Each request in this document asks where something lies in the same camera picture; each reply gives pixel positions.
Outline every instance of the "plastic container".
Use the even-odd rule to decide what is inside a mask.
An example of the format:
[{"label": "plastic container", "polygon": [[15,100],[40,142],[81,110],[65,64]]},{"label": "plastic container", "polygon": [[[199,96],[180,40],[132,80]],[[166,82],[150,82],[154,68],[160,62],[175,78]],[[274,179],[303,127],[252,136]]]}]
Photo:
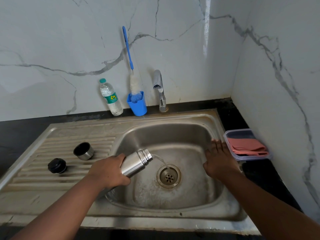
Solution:
[{"label": "plastic container", "polygon": [[136,102],[135,104],[133,102],[131,102],[131,100],[130,100],[131,93],[128,94],[127,103],[129,104],[129,106],[135,116],[142,116],[142,115],[145,115],[147,112],[146,101],[144,99],[144,93],[141,91],[141,94],[142,94],[142,100],[138,100],[138,102]]},{"label": "plastic container", "polygon": [[113,86],[106,81],[106,79],[100,79],[100,92],[104,97],[106,103],[108,104],[108,108],[114,116],[121,115],[123,113],[123,108],[121,106],[120,101],[118,100],[118,96],[113,89]]},{"label": "plastic container", "polygon": [[234,139],[256,139],[254,136],[253,132],[251,129],[233,129],[233,130],[227,130],[226,133],[223,135],[226,145],[229,148],[229,151],[231,152],[232,156],[237,160],[237,161],[250,161],[250,160],[261,160],[261,159],[271,159],[272,154],[270,150],[267,148],[266,151],[269,153],[268,155],[261,155],[261,156],[247,156],[247,155],[237,155],[235,154],[230,146],[230,143],[228,141],[228,138],[234,138]]}]

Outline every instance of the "sink drain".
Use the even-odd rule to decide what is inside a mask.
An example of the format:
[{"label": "sink drain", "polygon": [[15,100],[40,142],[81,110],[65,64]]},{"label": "sink drain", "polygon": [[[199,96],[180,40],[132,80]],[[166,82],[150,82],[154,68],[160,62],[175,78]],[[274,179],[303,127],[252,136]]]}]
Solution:
[{"label": "sink drain", "polygon": [[169,164],[168,167],[162,166],[158,170],[157,180],[162,187],[170,189],[180,182],[181,172],[175,165]]}]

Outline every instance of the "green label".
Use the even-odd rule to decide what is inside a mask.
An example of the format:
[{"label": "green label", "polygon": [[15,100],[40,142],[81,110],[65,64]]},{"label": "green label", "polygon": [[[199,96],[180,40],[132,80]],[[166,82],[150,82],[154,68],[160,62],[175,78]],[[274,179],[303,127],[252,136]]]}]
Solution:
[{"label": "green label", "polygon": [[111,94],[110,96],[104,97],[104,99],[106,100],[107,104],[112,104],[112,103],[118,101],[118,97],[117,97],[116,93]]}]

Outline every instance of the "pink cloth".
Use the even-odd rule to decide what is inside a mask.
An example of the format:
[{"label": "pink cloth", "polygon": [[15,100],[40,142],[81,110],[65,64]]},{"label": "pink cloth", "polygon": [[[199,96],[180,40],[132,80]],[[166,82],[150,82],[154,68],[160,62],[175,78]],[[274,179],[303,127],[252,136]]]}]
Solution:
[{"label": "pink cloth", "polygon": [[231,149],[236,154],[247,154],[248,156],[268,155],[266,146],[257,139],[234,139],[228,138]]}]

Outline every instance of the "black bottle cap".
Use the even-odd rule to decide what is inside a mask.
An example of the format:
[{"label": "black bottle cap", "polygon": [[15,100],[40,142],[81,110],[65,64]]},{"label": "black bottle cap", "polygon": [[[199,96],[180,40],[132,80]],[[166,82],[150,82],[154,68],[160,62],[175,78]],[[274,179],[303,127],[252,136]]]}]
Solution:
[{"label": "black bottle cap", "polygon": [[63,173],[67,169],[66,161],[62,158],[55,158],[48,164],[48,170],[51,173]]}]

